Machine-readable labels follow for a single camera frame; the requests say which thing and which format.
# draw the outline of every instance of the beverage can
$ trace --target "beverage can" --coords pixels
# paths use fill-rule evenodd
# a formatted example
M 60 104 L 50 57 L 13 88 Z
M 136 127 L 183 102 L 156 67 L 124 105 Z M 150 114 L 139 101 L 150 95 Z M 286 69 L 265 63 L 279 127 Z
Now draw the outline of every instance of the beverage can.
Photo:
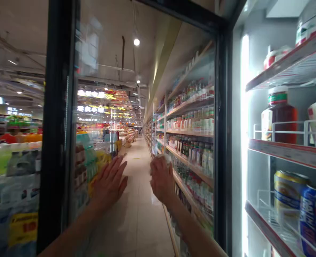
M 307 186 L 302 194 L 300 206 L 299 232 L 303 238 L 316 247 L 316 186 Z M 316 251 L 301 239 L 301 249 L 305 256 L 316 256 Z
M 278 170 L 274 175 L 275 208 L 278 213 L 278 221 L 286 221 L 292 227 L 297 228 L 301 195 L 309 184 L 309 178 L 301 174 Z

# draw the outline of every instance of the price tag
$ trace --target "price tag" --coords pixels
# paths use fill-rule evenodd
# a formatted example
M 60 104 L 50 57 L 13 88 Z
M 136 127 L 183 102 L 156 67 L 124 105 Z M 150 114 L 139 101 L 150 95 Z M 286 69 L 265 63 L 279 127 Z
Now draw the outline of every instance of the price tag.
M 8 247 L 37 240 L 38 213 L 14 214 L 9 225 Z

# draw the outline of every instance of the floor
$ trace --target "floor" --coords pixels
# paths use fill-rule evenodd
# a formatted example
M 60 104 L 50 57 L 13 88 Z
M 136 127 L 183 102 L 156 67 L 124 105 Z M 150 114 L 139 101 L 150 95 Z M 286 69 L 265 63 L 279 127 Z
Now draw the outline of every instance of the floor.
M 151 161 L 143 136 L 127 149 L 121 199 L 103 217 L 89 243 L 90 257 L 174 257 L 162 203 L 150 186 Z

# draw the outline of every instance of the refrigerator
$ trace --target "refrigerator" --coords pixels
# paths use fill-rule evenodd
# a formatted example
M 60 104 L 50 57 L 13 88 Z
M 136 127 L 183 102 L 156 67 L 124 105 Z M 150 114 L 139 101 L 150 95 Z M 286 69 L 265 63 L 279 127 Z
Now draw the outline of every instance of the refrigerator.
M 233 20 L 232 256 L 316 256 L 316 1 Z

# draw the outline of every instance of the ceiling pipe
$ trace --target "ceiling pipe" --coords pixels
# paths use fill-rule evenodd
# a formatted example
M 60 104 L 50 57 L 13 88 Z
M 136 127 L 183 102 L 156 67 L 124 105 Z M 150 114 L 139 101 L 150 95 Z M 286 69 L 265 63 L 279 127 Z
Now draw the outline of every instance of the ceiling pipe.
M 39 67 L 41 67 L 42 69 L 45 69 L 44 65 L 41 65 L 39 62 L 37 62 L 36 60 L 32 59 L 31 57 L 29 57 L 28 55 L 22 53 L 21 51 L 19 51 L 19 49 L 15 48 L 14 46 L 12 46 L 11 44 L 7 43 L 6 40 L 4 40 L 3 38 L 0 37 L 0 44 L 2 44 L 5 48 L 7 48 L 8 50 L 17 53 L 21 56 L 24 56 L 25 58 L 27 58 L 28 60 L 32 61 L 33 63 L 35 63 L 36 65 L 38 65 Z

